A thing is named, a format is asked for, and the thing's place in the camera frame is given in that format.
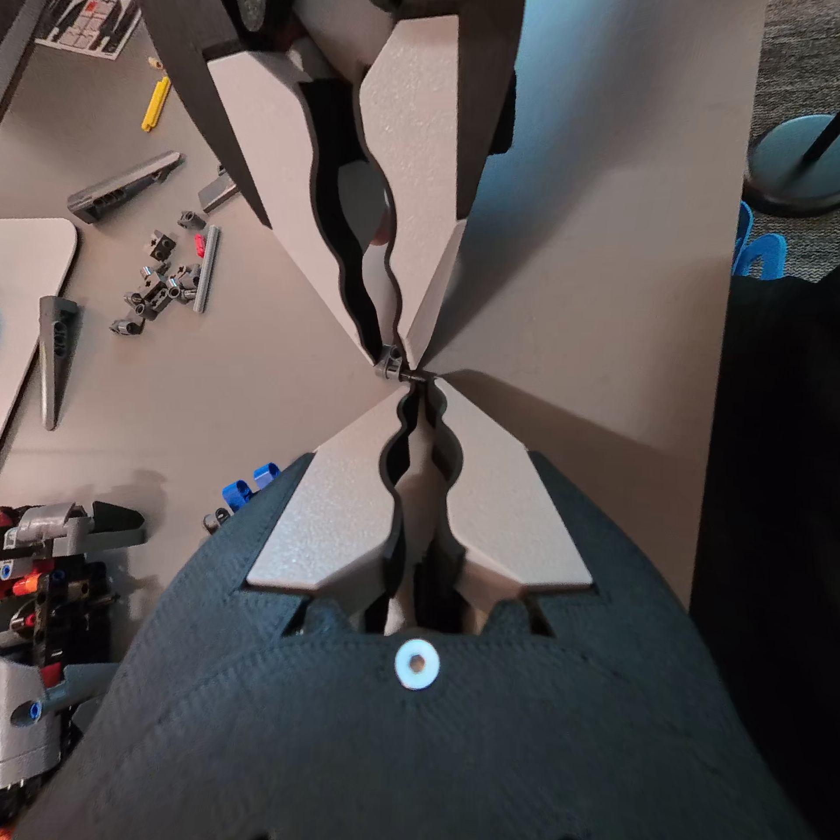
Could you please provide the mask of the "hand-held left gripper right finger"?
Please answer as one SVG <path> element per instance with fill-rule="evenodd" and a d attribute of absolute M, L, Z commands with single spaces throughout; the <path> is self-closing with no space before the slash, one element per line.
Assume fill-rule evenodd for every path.
<path fill-rule="evenodd" d="M 423 557 L 423 626 L 462 632 L 468 609 L 594 584 L 526 446 L 446 380 L 426 385 L 445 483 Z"/>

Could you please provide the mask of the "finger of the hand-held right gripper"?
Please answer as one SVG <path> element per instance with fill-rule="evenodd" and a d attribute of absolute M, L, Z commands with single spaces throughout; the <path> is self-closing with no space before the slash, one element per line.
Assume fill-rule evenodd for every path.
<path fill-rule="evenodd" d="M 364 140 L 395 214 L 387 265 L 411 368 L 432 339 L 466 227 L 457 217 L 458 41 L 456 15 L 400 21 L 360 85 Z"/>
<path fill-rule="evenodd" d="M 343 215 L 338 184 L 342 165 L 369 161 L 352 85 L 312 38 L 295 38 L 284 52 L 243 50 L 208 66 L 270 229 L 375 366 L 391 333 L 376 308 L 390 295 L 385 245 L 362 249 Z"/>

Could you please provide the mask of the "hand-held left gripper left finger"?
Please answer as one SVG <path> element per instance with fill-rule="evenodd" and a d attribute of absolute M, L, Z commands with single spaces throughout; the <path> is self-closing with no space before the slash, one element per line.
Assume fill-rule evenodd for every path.
<path fill-rule="evenodd" d="M 421 387 L 402 383 L 311 456 L 246 576 L 250 589 L 331 600 L 384 634 L 406 568 L 403 499 Z"/>

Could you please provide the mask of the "yellow lego axle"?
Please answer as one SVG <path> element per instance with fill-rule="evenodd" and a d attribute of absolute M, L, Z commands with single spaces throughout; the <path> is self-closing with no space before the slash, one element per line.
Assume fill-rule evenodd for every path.
<path fill-rule="evenodd" d="M 141 129 L 145 133 L 153 131 L 160 121 L 163 107 L 171 89 L 172 80 L 169 76 L 163 76 L 156 82 L 150 96 L 148 107 L 141 122 Z"/>

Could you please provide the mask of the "long grey lego axle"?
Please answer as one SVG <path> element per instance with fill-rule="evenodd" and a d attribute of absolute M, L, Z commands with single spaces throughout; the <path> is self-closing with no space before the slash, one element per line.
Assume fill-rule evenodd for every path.
<path fill-rule="evenodd" d="M 220 228 L 211 224 L 207 229 L 205 237 L 204 257 L 195 289 L 196 294 L 193 300 L 193 310 L 197 314 L 203 314 L 206 309 L 220 240 Z"/>

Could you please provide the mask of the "pile of grey lego connectors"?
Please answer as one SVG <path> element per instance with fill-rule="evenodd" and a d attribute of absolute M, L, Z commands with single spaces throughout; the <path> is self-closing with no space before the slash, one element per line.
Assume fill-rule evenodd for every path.
<path fill-rule="evenodd" d="M 109 329 L 123 337 L 142 333 L 147 322 L 156 320 L 173 302 L 193 305 L 198 297 L 203 261 L 172 265 L 176 241 L 155 229 L 150 236 L 150 264 L 140 270 L 140 284 L 123 296 L 128 313 L 114 320 Z"/>

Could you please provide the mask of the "partly built lego model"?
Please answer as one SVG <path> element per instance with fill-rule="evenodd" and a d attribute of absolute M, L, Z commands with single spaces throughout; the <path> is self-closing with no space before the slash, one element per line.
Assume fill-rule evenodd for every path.
<path fill-rule="evenodd" d="M 1 511 L 2 824 L 57 770 L 89 727 L 117 666 L 111 591 L 93 554 L 146 540 L 138 511 L 95 500 Z"/>

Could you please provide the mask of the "dark grey lego wedge panel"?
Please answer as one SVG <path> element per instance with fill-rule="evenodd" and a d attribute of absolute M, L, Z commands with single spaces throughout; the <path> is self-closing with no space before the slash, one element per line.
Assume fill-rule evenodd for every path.
<path fill-rule="evenodd" d="M 38 302 L 38 363 L 40 414 L 47 431 L 54 431 L 67 388 L 72 357 L 81 330 L 81 308 L 69 299 L 44 296 Z"/>

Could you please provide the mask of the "person's right hand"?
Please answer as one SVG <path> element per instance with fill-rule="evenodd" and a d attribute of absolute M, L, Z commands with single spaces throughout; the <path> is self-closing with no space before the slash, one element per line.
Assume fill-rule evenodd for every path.
<path fill-rule="evenodd" d="M 382 173 L 368 161 L 339 168 L 339 201 L 362 249 L 385 245 L 392 232 L 392 208 Z"/>

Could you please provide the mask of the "grey flat plate piece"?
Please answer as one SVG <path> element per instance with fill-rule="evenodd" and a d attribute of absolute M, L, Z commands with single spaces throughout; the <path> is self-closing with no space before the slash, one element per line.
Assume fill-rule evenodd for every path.
<path fill-rule="evenodd" d="M 239 188 L 223 164 L 217 164 L 216 177 L 197 193 L 203 214 L 210 214 L 239 194 Z"/>

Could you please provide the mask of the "instruction booklet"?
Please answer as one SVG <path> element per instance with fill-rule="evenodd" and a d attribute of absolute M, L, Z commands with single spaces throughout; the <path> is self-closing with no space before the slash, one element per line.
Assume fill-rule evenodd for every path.
<path fill-rule="evenodd" d="M 35 28 L 38 45 L 116 60 L 141 10 L 136 1 L 50 1 Z"/>

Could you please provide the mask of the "black clothing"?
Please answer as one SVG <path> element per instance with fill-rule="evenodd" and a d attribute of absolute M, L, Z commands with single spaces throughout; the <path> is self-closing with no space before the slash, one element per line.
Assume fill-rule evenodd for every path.
<path fill-rule="evenodd" d="M 839 269 L 731 279 L 689 614 L 820 838 L 839 836 Z"/>

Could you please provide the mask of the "blue plastic object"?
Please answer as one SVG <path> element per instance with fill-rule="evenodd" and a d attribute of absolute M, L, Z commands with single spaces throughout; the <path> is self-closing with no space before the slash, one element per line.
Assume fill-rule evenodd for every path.
<path fill-rule="evenodd" d="M 753 238 L 753 210 L 740 202 L 738 225 L 731 261 L 732 277 L 748 277 L 754 264 L 760 263 L 759 279 L 778 280 L 786 275 L 788 244 L 781 234 L 762 234 Z"/>

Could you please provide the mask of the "round grey stand base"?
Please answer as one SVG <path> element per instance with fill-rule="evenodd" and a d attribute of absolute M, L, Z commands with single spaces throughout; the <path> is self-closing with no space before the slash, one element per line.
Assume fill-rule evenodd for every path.
<path fill-rule="evenodd" d="M 814 164 L 802 156 L 835 114 L 780 122 L 749 148 L 742 199 L 774 217 L 819 217 L 839 208 L 839 137 Z"/>

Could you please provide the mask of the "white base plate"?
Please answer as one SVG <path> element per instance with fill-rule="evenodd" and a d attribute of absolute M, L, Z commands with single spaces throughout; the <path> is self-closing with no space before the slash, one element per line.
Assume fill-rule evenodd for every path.
<path fill-rule="evenodd" d="M 60 217 L 1 220 L 1 432 L 14 413 L 39 339 L 39 300 L 56 296 L 78 247 Z"/>

